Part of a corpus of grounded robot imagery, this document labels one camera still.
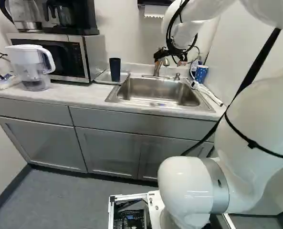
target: gray cabinet door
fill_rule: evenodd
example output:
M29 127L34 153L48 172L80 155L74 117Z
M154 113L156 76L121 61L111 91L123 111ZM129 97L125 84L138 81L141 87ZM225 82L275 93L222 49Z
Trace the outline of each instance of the gray cabinet door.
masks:
M137 178L142 136L76 127L88 172Z
M168 137L143 136L138 178L156 180L159 165L168 157L179 156L197 141ZM213 143L204 143L191 151L188 156L206 157Z
M4 117L0 124L27 162L87 172L73 127Z

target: coffee maker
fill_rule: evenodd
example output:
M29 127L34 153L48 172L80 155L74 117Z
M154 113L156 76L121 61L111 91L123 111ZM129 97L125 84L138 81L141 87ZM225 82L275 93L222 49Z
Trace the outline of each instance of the coffee maker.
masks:
M98 35L94 0L41 0L45 33Z
M0 0L0 9L19 32L99 34L94 0Z

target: kitchen sink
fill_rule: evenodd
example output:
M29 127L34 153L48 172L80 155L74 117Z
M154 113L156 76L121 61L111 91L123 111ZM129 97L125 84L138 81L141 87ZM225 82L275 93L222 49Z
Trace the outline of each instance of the kitchen sink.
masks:
M134 75L115 86L106 102L140 106L213 111L203 96L192 90L187 79Z

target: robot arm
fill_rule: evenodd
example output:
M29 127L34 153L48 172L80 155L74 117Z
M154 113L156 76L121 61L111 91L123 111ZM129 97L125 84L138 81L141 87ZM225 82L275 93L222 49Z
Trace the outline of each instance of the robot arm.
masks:
M170 35L167 39L173 39L167 41L168 52L159 55L185 54L186 45L200 28L198 23L202 25L220 15L232 2L185 0L181 23L177 15L180 0L176 0L162 25L163 33ZM283 0L241 2L252 16L283 29ZM161 164L160 195L169 217L181 229L202 228L210 213L252 209L262 198L268 181L283 168L283 102L279 102L283 101L283 68L272 75L275 77L245 88L227 110L215 133L218 158L180 156ZM250 146L229 121L242 135L276 154Z
M235 0L175 0L164 16L161 31L168 49L154 54L155 61L174 55L187 62L187 53L202 25L221 15Z

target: gray carpet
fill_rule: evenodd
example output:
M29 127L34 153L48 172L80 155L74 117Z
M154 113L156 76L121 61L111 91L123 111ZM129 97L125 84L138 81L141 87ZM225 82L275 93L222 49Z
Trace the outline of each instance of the gray carpet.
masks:
M0 209L0 229L107 229L110 195L156 189L33 170Z

